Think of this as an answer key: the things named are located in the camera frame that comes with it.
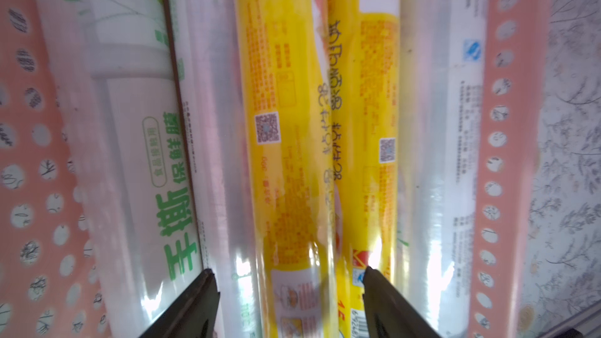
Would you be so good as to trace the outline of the yellow plastic wrap roll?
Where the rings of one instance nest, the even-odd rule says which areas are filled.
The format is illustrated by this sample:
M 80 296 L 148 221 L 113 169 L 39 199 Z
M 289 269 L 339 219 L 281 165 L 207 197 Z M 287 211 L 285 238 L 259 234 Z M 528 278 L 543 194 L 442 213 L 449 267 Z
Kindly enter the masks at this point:
M 393 279 L 401 0 L 328 0 L 338 329 L 366 337 L 366 269 Z
M 263 334 L 335 337 L 327 0 L 235 0 Z

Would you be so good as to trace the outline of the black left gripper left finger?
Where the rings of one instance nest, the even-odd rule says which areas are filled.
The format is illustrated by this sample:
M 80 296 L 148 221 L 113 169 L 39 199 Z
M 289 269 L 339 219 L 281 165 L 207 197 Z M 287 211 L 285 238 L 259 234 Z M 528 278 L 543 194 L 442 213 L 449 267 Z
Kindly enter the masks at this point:
M 140 338 L 211 338 L 219 301 L 215 274 L 204 269 Z

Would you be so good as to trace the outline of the clear white plastic wrap roll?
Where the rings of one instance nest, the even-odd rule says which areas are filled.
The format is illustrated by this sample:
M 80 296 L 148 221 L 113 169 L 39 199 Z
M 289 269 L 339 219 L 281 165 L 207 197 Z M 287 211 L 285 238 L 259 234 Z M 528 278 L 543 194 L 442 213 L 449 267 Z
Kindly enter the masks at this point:
M 168 0 L 203 266 L 217 337 L 260 337 L 254 221 L 233 0 Z

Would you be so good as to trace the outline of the white green plastic wrap roll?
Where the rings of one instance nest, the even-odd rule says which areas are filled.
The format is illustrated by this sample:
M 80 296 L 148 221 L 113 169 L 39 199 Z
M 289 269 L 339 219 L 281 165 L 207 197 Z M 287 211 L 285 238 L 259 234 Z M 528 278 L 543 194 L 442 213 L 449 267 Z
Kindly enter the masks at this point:
M 465 337 L 488 0 L 402 0 L 397 285 Z
M 115 337 L 197 278 L 200 244 L 163 0 L 37 0 Z

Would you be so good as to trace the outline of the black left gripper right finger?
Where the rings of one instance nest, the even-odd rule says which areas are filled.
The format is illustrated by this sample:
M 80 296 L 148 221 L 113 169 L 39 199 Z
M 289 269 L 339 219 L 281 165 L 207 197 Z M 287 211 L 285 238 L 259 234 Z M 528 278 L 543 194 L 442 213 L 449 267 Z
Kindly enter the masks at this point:
M 366 269 L 363 284 L 369 337 L 441 338 L 377 269 Z

